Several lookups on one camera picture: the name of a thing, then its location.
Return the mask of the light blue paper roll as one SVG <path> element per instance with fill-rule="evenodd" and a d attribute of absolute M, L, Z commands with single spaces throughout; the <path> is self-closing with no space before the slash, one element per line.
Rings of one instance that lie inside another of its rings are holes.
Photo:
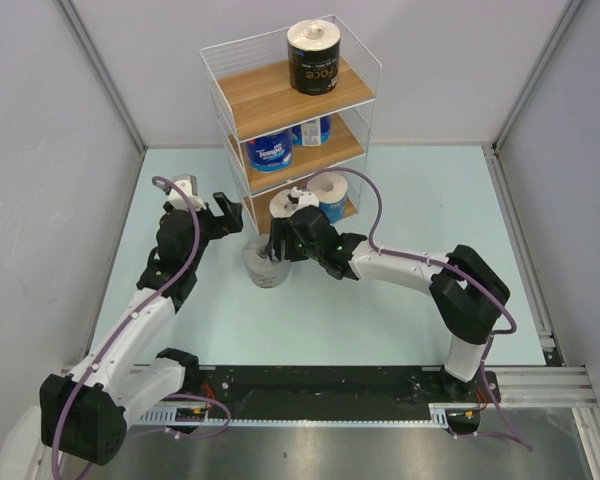
<path fill-rule="evenodd" d="M 289 218 L 298 209 L 299 195 L 297 187 L 282 189 L 269 202 L 271 218 Z"/>

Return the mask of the grey paper roll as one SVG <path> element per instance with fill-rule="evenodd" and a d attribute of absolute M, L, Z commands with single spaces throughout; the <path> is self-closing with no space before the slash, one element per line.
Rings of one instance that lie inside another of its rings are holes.
<path fill-rule="evenodd" d="M 265 249 L 269 241 L 267 234 L 252 238 L 242 250 L 244 266 L 253 283 L 260 288 L 275 288 L 289 275 L 291 262 L 272 260 Z"/>

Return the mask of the blue starry paper roll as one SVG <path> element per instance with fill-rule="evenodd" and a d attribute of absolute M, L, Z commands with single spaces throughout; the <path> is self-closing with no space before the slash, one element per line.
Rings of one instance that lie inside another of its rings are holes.
<path fill-rule="evenodd" d="M 334 172 L 323 172 L 311 178 L 307 188 L 317 196 L 319 208 L 331 223 L 336 223 L 344 217 L 349 188 L 345 176 Z"/>

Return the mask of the blue Tempo paper roll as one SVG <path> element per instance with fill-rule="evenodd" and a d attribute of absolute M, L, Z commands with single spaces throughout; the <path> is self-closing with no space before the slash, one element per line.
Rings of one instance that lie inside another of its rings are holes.
<path fill-rule="evenodd" d="M 259 172 L 272 173 L 289 167 L 293 158 L 290 129 L 261 136 L 245 143 L 250 166 Z"/>

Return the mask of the blue white paper roll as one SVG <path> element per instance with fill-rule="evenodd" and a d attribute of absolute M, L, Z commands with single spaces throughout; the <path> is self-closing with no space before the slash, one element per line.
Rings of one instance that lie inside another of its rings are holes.
<path fill-rule="evenodd" d="M 291 127 L 292 144 L 301 147 L 320 147 L 329 141 L 331 116 L 325 115 Z"/>

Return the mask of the black paper roll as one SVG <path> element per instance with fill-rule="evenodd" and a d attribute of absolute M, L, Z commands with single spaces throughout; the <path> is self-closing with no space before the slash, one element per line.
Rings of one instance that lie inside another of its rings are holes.
<path fill-rule="evenodd" d="M 339 80 L 339 27 L 327 20 L 303 20 L 287 31 L 290 84 L 317 96 L 331 92 Z"/>

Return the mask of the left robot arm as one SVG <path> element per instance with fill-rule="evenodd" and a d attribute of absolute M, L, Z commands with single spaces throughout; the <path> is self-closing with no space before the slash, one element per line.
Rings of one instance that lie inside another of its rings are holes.
<path fill-rule="evenodd" d="M 118 453 L 128 429 L 159 401 L 187 400 L 204 392 L 197 356 L 175 348 L 160 351 L 149 368 L 133 375 L 136 358 L 179 312 L 197 283 L 196 270 L 213 240 L 243 229 L 240 203 L 222 192 L 209 205 L 180 188 L 170 191 L 156 244 L 121 318 L 108 336 L 64 376 L 51 374 L 39 391 L 41 441 L 52 450 L 52 471 L 62 453 L 103 466 Z"/>

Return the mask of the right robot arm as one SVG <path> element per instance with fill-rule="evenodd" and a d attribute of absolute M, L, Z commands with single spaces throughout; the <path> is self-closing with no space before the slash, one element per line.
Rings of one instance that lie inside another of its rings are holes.
<path fill-rule="evenodd" d="M 483 355 L 510 290 L 471 247 L 458 245 L 438 257 L 383 249 L 365 235 L 338 232 L 321 209 L 307 206 L 271 215 L 266 252 L 277 261 L 311 259 L 337 280 L 382 281 L 430 296 L 451 334 L 441 389 L 453 401 L 476 391 Z"/>

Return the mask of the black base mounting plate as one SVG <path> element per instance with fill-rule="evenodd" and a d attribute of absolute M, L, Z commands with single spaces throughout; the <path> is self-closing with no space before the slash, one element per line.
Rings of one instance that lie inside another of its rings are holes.
<path fill-rule="evenodd" d="M 480 411 L 500 399 L 494 372 L 476 376 L 463 401 L 444 394 L 438 366 L 207 366 L 197 393 L 217 405 L 175 400 L 141 421 L 177 427 L 383 426 L 463 429 L 479 424 Z"/>

